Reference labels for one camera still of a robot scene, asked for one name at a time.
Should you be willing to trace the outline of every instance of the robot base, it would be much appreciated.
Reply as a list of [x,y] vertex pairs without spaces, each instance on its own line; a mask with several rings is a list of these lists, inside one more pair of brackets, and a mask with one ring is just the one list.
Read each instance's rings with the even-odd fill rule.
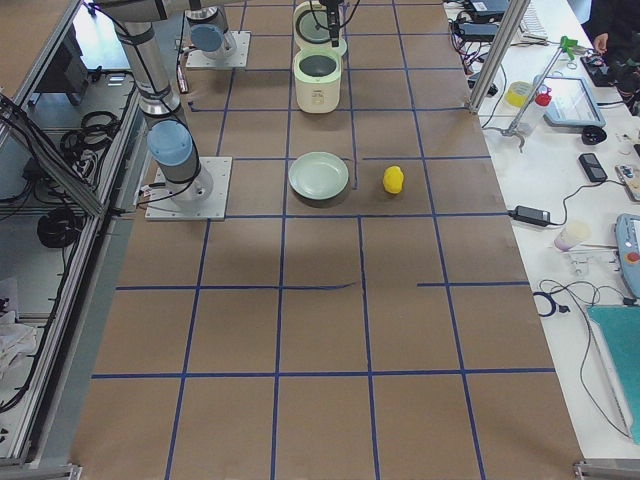
[[[193,203],[193,210],[179,205],[172,199],[149,203],[145,217],[147,220],[224,220],[231,178],[231,157],[200,157],[202,168],[213,178],[213,191],[202,201]],[[156,182],[164,182],[160,169],[156,173]],[[158,189],[151,192],[151,200],[167,196],[167,191]]]
[[187,69],[189,70],[231,70],[232,68],[245,68],[249,57],[249,42],[251,32],[231,32],[236,40],[236,50],[228,57],[205,57],[202,50],[194,50],[189,53]]

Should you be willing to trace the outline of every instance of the white table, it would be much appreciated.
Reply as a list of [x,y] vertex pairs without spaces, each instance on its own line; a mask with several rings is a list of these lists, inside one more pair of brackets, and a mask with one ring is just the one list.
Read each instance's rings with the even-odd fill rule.
[[[562,35],[575,38],[580,45],[590,45],[572,10],[565,1],[532,0],[549,40],[559,41]],[[556,51],[556,46],[511,47],[503,60],[508,83],[517,80],[532,81],[541,73]],[[585,76],[582,65],[576,59],[577,69],[568,66],[563,56],[555,71],[566,76]],[[502,91],[502,74],[495,83]],[[613,88],[592,87],[598,102],[620,100]],[[484,123],[498,100],[498,95],[487,99],[480,109],[480,121]],[[638,138],[640,118],[632,117],[624,105],[602,110],[608,133],[606,142],[588,147],[582,144],[579,133],[560,133],[541,122],[527,139],[523,153],[518,150],[518,139],[502,137],[499,132],[485,130],[485,138],[498,176],[500,188],[508,208],[516,205],[535,207],[551,212],[554,222],[563,219],[562,199],[573,193],[580,185],[589,183],[578,163],[578,155],[595,153],[610,179],[617,180],[614,166],[620,163],[640,165],[640,158],[623,135]],[[490,126],[506,128],[517,109],[504,100],[498,104]],[[640,204],[632,203],[624,188],[615,184],[604,184],[597,188],[584,189],[568,201],[568,218],[589,224],[592,235],[589,244],[615,245],[613,226],[621,213],[640,215]],[[536,289],[542,279],[553,279],[562,284],[576,280],[587,280],[596,285],[611,285],[626,292],[619,272],[615,272],[606,260],[612,254],[606,250],[597,254],[588,266],[588,273],[579,276],[571,265],[571,256],[553,247],[558,229],[537,228],[513,222],[513,229],[521,251],[525,269],[531,285]],[[586,289],[576,289],[585,293]],[[640,459],[640,446],[617,433],[598,412],[580,383],[579,368],[587,343],[587,328],[582,316],[568,297],[565,300],[570,313],[556,314],[542,320],[547,342],[562,385],[569,414],[582,449],[587,459],[631,458]],[[601,304],[620,304],[621,299],[613,292],[603,292]],[[548,310],[545,302],[539,304],[541,313]],[[586,383],[600,406],[617,424],[620,414],[612,394],[610,382],[596,348],[589,352],[585,365]]]

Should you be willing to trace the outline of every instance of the plate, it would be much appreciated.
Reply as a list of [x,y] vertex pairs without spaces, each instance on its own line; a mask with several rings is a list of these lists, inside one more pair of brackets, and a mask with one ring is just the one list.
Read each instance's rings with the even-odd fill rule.
[[340,157],[327,152],[305,153],[291,164],[289,184],[311,200],[328,200],[349,182],[349,170]]

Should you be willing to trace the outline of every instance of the green clip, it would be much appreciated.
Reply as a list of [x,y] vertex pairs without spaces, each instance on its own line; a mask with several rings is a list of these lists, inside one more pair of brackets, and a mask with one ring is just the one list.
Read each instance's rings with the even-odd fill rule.
[[576,56],[573,54],[573,48],[578,46],[578,41],[567,36],[560,38],[560,48],[564,53],[569,55],[569,59],[574,60]]

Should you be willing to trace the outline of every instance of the keyboard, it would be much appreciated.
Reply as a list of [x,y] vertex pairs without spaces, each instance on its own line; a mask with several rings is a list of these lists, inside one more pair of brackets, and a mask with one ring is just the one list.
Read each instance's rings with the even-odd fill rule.
[[539,43],[549,38],[547,31],[540,23],[535,7],[531,4],[529,4],[524,17],[522,17],[517,36],[518,40],[524,43]]

